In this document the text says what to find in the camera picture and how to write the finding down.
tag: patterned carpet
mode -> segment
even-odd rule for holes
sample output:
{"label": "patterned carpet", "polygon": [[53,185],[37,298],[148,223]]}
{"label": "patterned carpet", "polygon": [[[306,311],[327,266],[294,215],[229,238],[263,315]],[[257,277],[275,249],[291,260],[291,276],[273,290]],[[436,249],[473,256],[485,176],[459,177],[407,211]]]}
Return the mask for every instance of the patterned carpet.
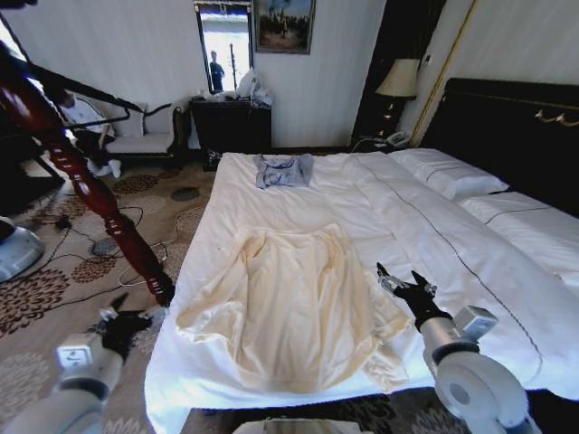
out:
{"label": "patterned carpet", "polygon": [[[119,180],[110,175],[103,178],[149,244],[172,240],[176,216],[185,212],[177,221],[178,238],[167,244],[164,262],[174,281],[203,215],[213,179],[214,174],[204,173],[199,163],[188,164],[183,170],[164,170],[160,165],[133,167]],[[69,216],[72,230],[55,227],[63,215]],[[144,284],[113,289],[127,262],[105,233],[100,217],[74,195],[69,183],[12,217],[35,231],[46,252],[23,278],[0,285],[0,430],[27,405],[50,392],[60,373],[54,349],[69,334],[94,326],[99,321],[99,307],[124,292],[129,296],[123,309],[145,309],[155,304]],[[162,246],[155,251],[159,257],[165,254]],[[138,282],[138,277],[130,269],[122,281]],[[143,381],[157,332],[155,326],[136,336],[121,381],[109,399],[105,433],[152,432],[145,414]],[[287,409],[193,410],[183,432],[231,433],[245,421],[280,416],[352,420],[376,434],[468,432],[428,389]]]}

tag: black headboard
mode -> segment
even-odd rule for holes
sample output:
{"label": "black headboard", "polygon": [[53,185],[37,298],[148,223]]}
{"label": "black headboard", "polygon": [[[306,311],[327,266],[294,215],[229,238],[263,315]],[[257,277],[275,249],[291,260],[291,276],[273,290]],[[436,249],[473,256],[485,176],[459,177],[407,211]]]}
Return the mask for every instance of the black headboard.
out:
{"label": "black headboard", "polygon": [[579,216],[579,86],[450,79],[421,146]]}

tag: picture frame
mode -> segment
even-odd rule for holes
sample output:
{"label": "picture frame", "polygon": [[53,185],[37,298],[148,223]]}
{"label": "picture frame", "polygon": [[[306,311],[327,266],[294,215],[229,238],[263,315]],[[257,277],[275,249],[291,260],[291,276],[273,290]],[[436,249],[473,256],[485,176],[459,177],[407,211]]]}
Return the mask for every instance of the picture frame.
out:
{"label": "picture frame", "polygon": [[309,54],[316,0],[253,0],[255,51]]}

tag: shoe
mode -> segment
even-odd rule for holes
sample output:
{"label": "shoe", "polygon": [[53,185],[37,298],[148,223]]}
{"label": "shoe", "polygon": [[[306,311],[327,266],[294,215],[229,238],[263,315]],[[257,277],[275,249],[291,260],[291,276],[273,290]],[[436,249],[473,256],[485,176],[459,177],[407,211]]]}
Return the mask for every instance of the shoe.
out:
{"label": "shoe", "polygon": [[119,179],[120,178],[120,161],[119,160],[109,160],[109,167],[112,171],[112,175]]}
{"label": "shoe", "polygon": [[89,172],[91,172],[93,175],[96,176],[96,174],[99,172],[100,167],[98,167],[97,165],[94,164],[94,162],[92,160],[88,160],[87,161],[87,169],[89,169]]}
{"label": "shoe", "polygon": [[96,176],[105,176],[108,175],[110,173],[110,167],[108,167],[107,165],[104,165],[103,167],[100,168],[100,170],[96,173]]}

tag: floor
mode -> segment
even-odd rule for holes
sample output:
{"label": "floor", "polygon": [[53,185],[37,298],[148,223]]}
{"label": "floor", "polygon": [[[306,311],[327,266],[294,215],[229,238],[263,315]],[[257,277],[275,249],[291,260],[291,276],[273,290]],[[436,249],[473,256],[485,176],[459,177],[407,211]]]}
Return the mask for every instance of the floor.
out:
{"label": "floor", "polygon": [[[214,174],[204,173],[195,162],[183,170],[136,166],[126,169],[118,180],[110,175],[103,178],[149,244],[170,241],[163,265],[174,281],[213,179]],[[71,222],[70,230],[55,226],[63,215]],[[12,217],[43,240],[46,252],[23,276],[0,284],[0,430],[50,392],[60,373],[54,349],[68,335],[94,327],[100,320],[100,307],[124,292],[128,299],[122,309],[155,304],[143,284],[117,288],[119,280],[138,283],[139,277],[132,269],[125,272],[127,261],[105,233],[101,219],[76,197],[70,183]],[[155,252],[159,258],[165,256],[163,246]],[[105,411],[105,433],[152,432],[145,414],[143,381],[157,331],[158,325],[134,339],[121,381]],[[376,434],[468,432],[429,389],[287,409],[193,410],[183,432],[231,433],[245,421],[266,417],[353,420]]]}

